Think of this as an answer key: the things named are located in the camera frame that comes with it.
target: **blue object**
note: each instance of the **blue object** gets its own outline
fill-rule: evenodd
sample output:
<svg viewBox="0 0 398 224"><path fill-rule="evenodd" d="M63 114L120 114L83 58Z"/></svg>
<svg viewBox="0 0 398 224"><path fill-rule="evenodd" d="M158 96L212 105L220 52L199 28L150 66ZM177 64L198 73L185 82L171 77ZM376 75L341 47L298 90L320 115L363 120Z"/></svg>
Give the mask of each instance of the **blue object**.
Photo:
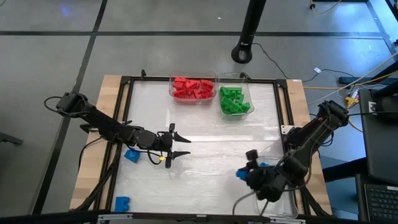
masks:
<svg viewBox="0 0 398 224"><path fill-rule="evenodd" d="M139 159L139 154L140 154L139 152L130 149L127 150L127 152L124 154L124 157L133 163L137 163Z"/></svg>
<svg viewBox="0 0 398 224"><path fill-rule="evenodd" d="M130 203L129 197L116 197L114 211L115 212L127 212L130 208L129 203Z"/></svg>
<svg viewBox="0 0 398 224"><path fill-rule="evenodd" d="M266 167L266 166L269 166L269 164L266 164L265 162L259 164L259 167Z"/></svg>
<svg viewBox="0 0 398 224"><path fill-rule="evenodd" d="M236 176L239 177L241 180L246 180L246 177L248 176L248 172L245 170L238 170L238 171L236 171Z"/></svg>

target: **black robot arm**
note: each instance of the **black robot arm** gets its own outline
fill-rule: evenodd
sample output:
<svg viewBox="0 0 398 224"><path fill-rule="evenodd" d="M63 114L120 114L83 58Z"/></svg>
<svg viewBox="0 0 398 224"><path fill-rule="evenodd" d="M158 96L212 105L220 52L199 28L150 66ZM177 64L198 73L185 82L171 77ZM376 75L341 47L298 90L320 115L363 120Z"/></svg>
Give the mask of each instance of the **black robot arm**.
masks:
<svg viewBox="0 0 398 224"><path fill-rule="evenodd" d="M334 101L319 105L317 117L302 128L292 128L283 138L291 150L276 166L259 167L257 151L246 153L249 162L237 171L237 176L256 192L259 200L276 202L285 191L304 187L303 178L311 167L312 155L339 127L348 124L348 111Z"/></svg>
<svg viewBox="0 0 398 224"><path fill-rule="evenodd" d="M85 95L76 92L65 93L56 105L57 110L49 108L46 101L45 106L62 116L87 121L90 127L98 128L99 134L105 140L121 142L127 146L137 145L141 149L150 151L166 152L166 168L170 168L172 160L176 157L189 154L189 152L172 152L173 140L190 142L174 132L174 124L170 124L169 131L159 131L156 134L143 127L121 124L89 104ZM88 133L87 127L87 125L81 126Z"/></svg>

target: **plastic container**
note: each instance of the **plastic container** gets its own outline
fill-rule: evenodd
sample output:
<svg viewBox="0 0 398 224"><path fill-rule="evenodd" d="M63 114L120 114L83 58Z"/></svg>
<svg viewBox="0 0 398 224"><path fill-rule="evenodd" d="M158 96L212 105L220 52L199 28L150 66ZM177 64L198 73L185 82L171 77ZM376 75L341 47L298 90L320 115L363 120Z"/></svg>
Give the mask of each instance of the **plastic container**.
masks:
<svg viewBox="0 0 398 224"><path fill-rule="evenodd" d="M241 94L244 95L242 104L250 105L250 108L246 112L242 113L229 113L224 110L222 107L222 102L224 96L219 92L220 98L220 111L223 119L228 120L236 120L236 119L244 119L250 113L254 111L254 106L251 101L249 85L248 85L249 76L244 72L235 72L235 73L221 73L217 76L217 87L218 91L221 87L224 88L241 88Z"/></svg>
<svg viewBox="0 0 398 224"><path fill-rule="evenodd" d="M267 156L266 152L259 152L257 163L259 166L276 166L281 157ZM255 200L256 207L260 213L267 200ZM284 192L280 199L274 203L269 202L263 217L297 218L297 207L294 204L294 192Z"/></svg>
<svg viewBox="0 0 398 224"><path fill-rule="evenodd" d="M193 90L190 91L190 94L186 94L184 92L183 96L177 97L174 96L174 93L178 91L174 87L174 80L176 78L185 77L188 80L196 80L198 81L198 86L195 87L195 91L198 91L197 94L205 97L205 98L197 98L197 94L193 93ZM204 88L201 80L208 80L213 83L213 89L209 91L208 89ZM197 72L182 72L182 71L173 71L170 74L170 81L169 81L169 94L173 97L174 102L176 103L183 103L183 104L200 104L200 103L211 103L214 100L214 97L217 94L217 83L216 83L216 73L215 72L206 72L206 73L197 73Z"/></svg>

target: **wooden board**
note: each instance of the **wooden board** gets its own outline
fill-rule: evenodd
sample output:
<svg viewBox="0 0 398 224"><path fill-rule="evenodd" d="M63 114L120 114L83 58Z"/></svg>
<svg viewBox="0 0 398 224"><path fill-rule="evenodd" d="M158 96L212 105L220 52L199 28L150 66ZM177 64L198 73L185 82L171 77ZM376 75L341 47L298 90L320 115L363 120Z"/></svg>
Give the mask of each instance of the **wooden board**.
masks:
<svg viewBox="0 0 398 224"><path fill-rule="evenodd" d="M287 80L287 91L289 92L290 107L292 109L294 125L306 125L311 121L311 119L310 113L308 112L307 99L305 98L303 83L301 80ZM312 156L311 169L312 175L310 182L307 184L307 189L310 191L314 199L321 205L322 209L331 214L329 196L328 192L326 191L326 183L323 178L319 152L314 153ZM301 196L298 190L296 190L296 199L297 205L300 205L298 206L298 212L303 214L304 212L301 206Z"/></svg>
<svg viewBox="0 0 398 224"><path fill-rule="evenodd" d="M108 116L113 115L120 81L121 76L119 75L104 76L103 84L97 101L97 108ZM297 126L303 126L310 121L310 115L308 112L307 101L305 99L302 82L300 80L287 80L287 86L294 124ZM284 121L287 121L287 113L284 103L283 92L279 91L279 93L281 98ZM126 103L126 95L127 88L124 89L118 120L121 120L123 108ZM87 142L90 142L98 137L98 134L90 133ZM81 162L81 167L76 181L75 191L73 193L70 208L76 208L77 206L79 206L98 183L105 153L105 147L106 142L101 141L86 149ZM105 186L106 190L104 190L103 192L100 208L104 208L107 188L108 186ZM307 188L309 189L315 200L322 206L322 208L326 212L331 214L329 198L326 191L325 181L323 180L322 167L320 165L318 153L315 153L312 159L312 176L310 182L307 185ZM300 194L298 194L297 192L296 198L297 204L301 205L301 197ZM298 207L298 212L303 213L302 206Z"/></svg>

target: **green object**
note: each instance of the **green object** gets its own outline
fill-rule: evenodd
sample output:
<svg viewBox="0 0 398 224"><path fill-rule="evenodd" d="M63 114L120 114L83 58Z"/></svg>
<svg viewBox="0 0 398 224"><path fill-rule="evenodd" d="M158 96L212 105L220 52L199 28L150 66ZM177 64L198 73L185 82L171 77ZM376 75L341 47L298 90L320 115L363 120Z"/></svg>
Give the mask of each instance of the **green object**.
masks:
<svg viewBox="0 0 398 224"><path fill-rule="evenodd" d="M250 109L250 103L243 103L241 108L244 113L248 112L248 110Z"/></svg>
<svg viewBox="0 0 398 224"><path fill-rule="evenodd" d="M238 103L239 105L242 105L242 103L243 103L243 98L244 98L244 94L238 95L238 97L236 98L235 103Z"/></svg>
<svg viewBox="0 0 398 224"><path fill-rule="evenodd" d="M236 98L236 92L235 91L229 91L228 98L229 99L235 99Z"/></svg>
<svg viewBox="0 0 398 224"><path fill-rule="evenodd" d="M221 96L226 97L226 96L228 96L228 90L222 86L220 88L220 94L221 94Z"/></svg>
<svg viewBox="0 0 398 224"><path fill-rule="evenodd" d="M237 95L242 93L242 87L226 87L228 91L235 91Z"/></svg>
<svg viewBox="0 0 398 224"><path fill-rule="evenodd" d="M242 87L220 87L220 106L224 114L241 114L250 109L250 103L243 103Z"/></svg>

